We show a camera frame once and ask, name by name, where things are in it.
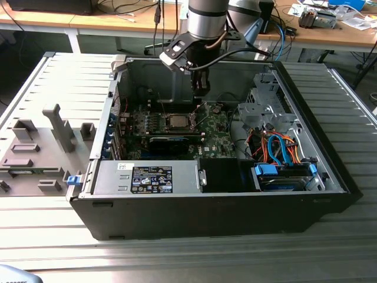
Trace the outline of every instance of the table leg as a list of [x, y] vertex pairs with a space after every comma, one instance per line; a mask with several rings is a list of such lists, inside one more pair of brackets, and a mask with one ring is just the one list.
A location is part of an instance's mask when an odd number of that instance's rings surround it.
[[78, 44], [78, 31], [76, 28], [69, 28], [65, 30], [65, 33], [68, 35], [70, 39], [70, 44], [73, 53], [81, 53], [80, 45]]

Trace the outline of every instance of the blue latch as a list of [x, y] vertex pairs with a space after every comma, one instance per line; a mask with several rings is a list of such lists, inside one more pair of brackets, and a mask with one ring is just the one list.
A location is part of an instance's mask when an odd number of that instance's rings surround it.
[[315, 175], [318, 172], [317, 167], [314, 164], [310, 164], [309, 169], [310, 169], [310, 171], [312, 172], [313, 175]]
[[82, 175], [73, 175], [69, 176], [67, 180], [67, 185], [68, 186], [80, 186], [82, 185]]
[[255, 167], [255, 173], [258, 175], [277, 175], [277, 169], [272, 164], [258, 164]]

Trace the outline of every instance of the green circuit board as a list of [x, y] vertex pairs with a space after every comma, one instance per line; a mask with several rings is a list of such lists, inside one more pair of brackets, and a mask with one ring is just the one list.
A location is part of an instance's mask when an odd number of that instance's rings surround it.
[[[219, 111], [218, 104], [205, 104], [196, 111], [194, 128], [195, 137], [188, 147], [187, 154], [169, 156], [169, 160], [194, 160], [197, 158], [231, 158], [236, 157], [232, 141], [227, 131], [228, 117], [224, 110]], [[164, 117], [183, 115], [182, 113], [149, 113], [147, 110], [134, 110], [131, 114], [131, 134], [125, 137], [127, 159], [148, 159], [148, 140], [159, 134], [169, 136]]]

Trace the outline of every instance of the computer case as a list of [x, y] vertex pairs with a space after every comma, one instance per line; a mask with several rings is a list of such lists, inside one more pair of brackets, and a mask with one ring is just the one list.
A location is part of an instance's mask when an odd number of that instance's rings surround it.
[[98, 0], [6, 0], [14, 11], [51, 11], [90, 15]]

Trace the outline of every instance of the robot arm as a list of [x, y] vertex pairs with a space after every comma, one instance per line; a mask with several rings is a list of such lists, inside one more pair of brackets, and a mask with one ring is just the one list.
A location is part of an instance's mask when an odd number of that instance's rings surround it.
[[[232, 6], [247, 2], [230, 1]], [[241, 39], [238, 32], [225, 29], [228, 4], [229, 0], [189, 0], [188, 32], [179, 35], [160, 55], [160, 59], [169, 69], [191, 72], [191, 87], [195, 97], [205, 96], [210, 91], [209, 63], [219, 61], [221, 58], [221, 43], [224, 40]], [[262, 20], [256, 21], [256, 24], [254, 37], [259, 32]], [[251, 48], [243, 48], [236, 52], [258, 52], [256, 48], [250, 46]]]

